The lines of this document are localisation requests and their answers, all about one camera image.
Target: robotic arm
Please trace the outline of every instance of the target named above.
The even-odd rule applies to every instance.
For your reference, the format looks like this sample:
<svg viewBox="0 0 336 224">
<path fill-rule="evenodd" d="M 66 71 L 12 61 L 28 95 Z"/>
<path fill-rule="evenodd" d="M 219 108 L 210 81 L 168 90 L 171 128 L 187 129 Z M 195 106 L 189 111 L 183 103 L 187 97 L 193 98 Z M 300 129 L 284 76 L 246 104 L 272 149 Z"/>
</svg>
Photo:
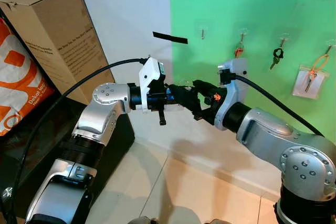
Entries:
<svg viewBox="0 0 336 224">
<path fill-rule="evenodd" d="M 218 70 L 219 88 L 201 81 L 194 82 L 195 88 L 168 88 L 163 83 L 163 65 L 150 58 L 139 73 L 139 87 L 115 83 L 98 86 L 71 139 L 60 144 L 60 158 L 33 199 L 26 223 L 85 223 L 92 202 L 89 188 L 119 115 L 131 109 L 158 111 L 160 125 L 164 125 L 163 111 L 173 103 L 190 109 L 197 120 L 205 119 L 219 130 L 237 133 L 237 140 L 253 154 L 281 170 L 281 199 L 275 206 L 280 224 L 333 223 L 336 146 L 322 136 L 300 132 L 261 109 L 244 105 L 247 86 L 226 76 L 246 75 L 245 59 L 225 62 Z M 210 108 L 201 110 L 198 92 Z M 142 218 L 138 223 L 147 222 Z"/>
</svg>

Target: black cable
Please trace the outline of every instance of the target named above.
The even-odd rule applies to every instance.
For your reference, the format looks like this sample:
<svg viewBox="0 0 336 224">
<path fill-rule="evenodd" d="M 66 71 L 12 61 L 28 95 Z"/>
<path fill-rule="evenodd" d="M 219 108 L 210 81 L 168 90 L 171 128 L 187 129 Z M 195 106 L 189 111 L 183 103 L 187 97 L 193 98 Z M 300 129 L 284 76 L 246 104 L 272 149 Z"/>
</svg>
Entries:
<svg viewBox="0 0 336 224">
<path fill-rule="evenodd" d="M 4 201 L 2 200 L 1 195 L 0 195 L 0 211 L 2 212 L 2 215 L 4 216 L 6 223 L 8 223 L 8 213 L 6 211 L 5 204 L 4 204 Z"/>
<path fill-rule="evenodd" d="M 22 156 L 21 156 L 21 162 L 20 162 L 20 165 L 19 165 L 19 168 L 18 168 L 18 171 L 16 173 L 16 176 L 15 176 L 15 181 L 14 181 L 14 186 L 13 186 L 13 190 L 12 190 L 12 196 L 11 196 L 11 208 L 10 208 L 10 211 L 9 211 L 9 215 L 15 215 L 15 201 L 16 201 L 16 195 L 17 195 L 17 190 L 18 190 L 18 186 L 19 186 L 19 182 L 20 182 L 20 178 L 21 178 L 21 174 L 22 174 L 22 171 L 23 171 L 23 167 L 25 165 L 25 161 L 26 161 L 26 157 L 27 157 L 27 153 L 29 151 L 29 148 L 31 146 L 31 143 L 33 142 L 34 140 L 34 137 L 38 131 L 38 129 L 40 128 L 40 126 L 42 125 L 43 121 L 45 120 L 45 118 L 48 116 L 48 114 L 53 110 L 53 108 L 58 104 L 60 103 L 68 94 L 70 94 L 71 92 L 73 92 L 73 90 L 75 90 L 77 87 L 79 87 L 80 85 L 82 85 L 84 82 L 86 82 L 87 80 L 91 79 L 92 77 L 98 75 L 99 73 L 107 70 L 107 69 L 110 69 L 112 67 L 115 67 L 115 66 L 118 66 L 118 65 L 122 65 L 122 64 L 126 64 L 126 63 L 131 63 L 131 62 L 139 62 L 141 64 L 145 64 L 147 61 L 147 59 L 129 59 L 129 60 L 121 60 L 121 61 L 118 61 L 118 62 L 115 62 L 115 63 L 112 63 L 108 66 L 105 66 L 101 69 L 98 69 L 97 71 L 93 72 L 92 74 L 86 76 L 85 78 L 83 78 L 82 80 L 80 80 L 79 82 L 77 82 L 75 85 L 73 85 L 70 89 L 68 89 L 63 95 L 61 95 L 51 106 L 50 108 L 46 111 L 46 113 L 44 113 L 44 115 L 40 118 L 40 120 L 37 122 L 37 124 L 35 125 L 35 127 L 33 128 L 29 138 L 28 138 L 28 141 L 27 141 L 27 144 L 25 146 L 25 149 L 22 153 Z M 9 218 L 9 224 L 17 224 L 16 221 L 14 221 L 14 223 L 12 223 L 12 220 L 16 220 L 16 218 Z"/>
<path fill-rule="evenodd" d="M 305 119 L 303 119 L 302 117 L 300 117 L 297 113 L 295 113 L 293 110 L 291 110 L 290 108 L 288 108 L 286 105 L 284 105 L 282 102 L 280 102 L 273 95 L 271 95 L 270 93 L 268 93 L 266 90 L 264 90 L 260 86 L 256 85 L 254 82 L 246 79 L 243 76 L 238 76 L 238 75 L 235 75 L 235 79 L 237 79 L 239 81 L 242 81 L 242 82 L 248 84 L 249 86 L 251 86 L 252 88 L 254 88 L 255 90 L 259 91 L 261 94 L 263 94 L 264 96 L 266 96 L 269 100 L 271 100 L 273 103 L 275 103 L 276 105 L 278 105 L 285 112 L 287 112 L 288 114 L 290 114 L 293 118 L 295 118 L 300 123 L 302 123 L 304 126 L 306 126 L 308 129 L 310 129 L 314 134 L 323 136 L 322 133 L 319 132 L 313 125 L 311 125 Z"/>
</svg>

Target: green backdrop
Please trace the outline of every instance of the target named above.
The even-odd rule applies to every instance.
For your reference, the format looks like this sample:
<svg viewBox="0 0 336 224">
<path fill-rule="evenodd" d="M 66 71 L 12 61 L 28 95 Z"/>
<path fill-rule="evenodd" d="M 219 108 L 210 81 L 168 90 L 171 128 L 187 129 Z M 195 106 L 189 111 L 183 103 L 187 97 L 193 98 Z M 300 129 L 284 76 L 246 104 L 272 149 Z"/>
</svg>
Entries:
<svg viewBox="0 0 336 224">
<path fill-rule="evenodd" d="M 171 0 L 172 35 L 188 38 L 173 44 L 174 82 L 202 79 L 218 84 L 217 65 L 233 58 L 239 31 L 247 28 L 243 57 L 248 77 L 336 142 L 335 49 L 325 71 L 331 76 L 317 100 L 292 96 L 300 65 L 312 66 L 335 39 L 335 0 Z M 282 33 L 289 33 L 284 59 L 269 70 Z M 246 104 L 260 107 L 307 129 L 250 89 Z"/>
</svg>

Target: white floor tile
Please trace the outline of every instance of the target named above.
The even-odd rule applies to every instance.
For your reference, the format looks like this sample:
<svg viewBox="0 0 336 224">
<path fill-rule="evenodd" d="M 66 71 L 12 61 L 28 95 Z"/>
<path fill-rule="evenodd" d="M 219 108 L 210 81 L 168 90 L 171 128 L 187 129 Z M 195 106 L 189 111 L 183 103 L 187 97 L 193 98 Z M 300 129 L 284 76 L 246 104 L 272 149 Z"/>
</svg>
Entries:
<svg viewBox="0 0 336 224">
<path fill-rule="evenodd" d="M 273 201 L 261 198 L 258 224 L 278 224 L 274 213 Z"/>
<path fill-rule="evenodd" d="M 160 224 L 257 224 L 260 197 L 168 158 L 141 215 Z"/>
<path fill-rule="evenodd" d="M 166 158 L 167 154 L 134 143 L 92 206 L 86 224 L 127 224 L 137 218 Z"/>
</svg>

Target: cardboard box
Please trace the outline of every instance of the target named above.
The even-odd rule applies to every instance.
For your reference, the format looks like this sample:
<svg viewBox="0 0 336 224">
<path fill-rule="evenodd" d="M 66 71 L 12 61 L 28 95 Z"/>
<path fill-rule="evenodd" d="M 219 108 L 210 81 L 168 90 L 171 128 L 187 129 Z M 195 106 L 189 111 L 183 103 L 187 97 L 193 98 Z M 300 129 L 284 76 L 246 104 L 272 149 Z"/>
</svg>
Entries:
<svg viewBox="0 0 336 224">
<path fill-rule="evenodd" d="M 61 93 L 108 64 L 84 0 L 0 0 L 0 8 Z M 114 82 L 111 71 L 68 97 L 88 104 L 104 82 Z"/>
</svg>

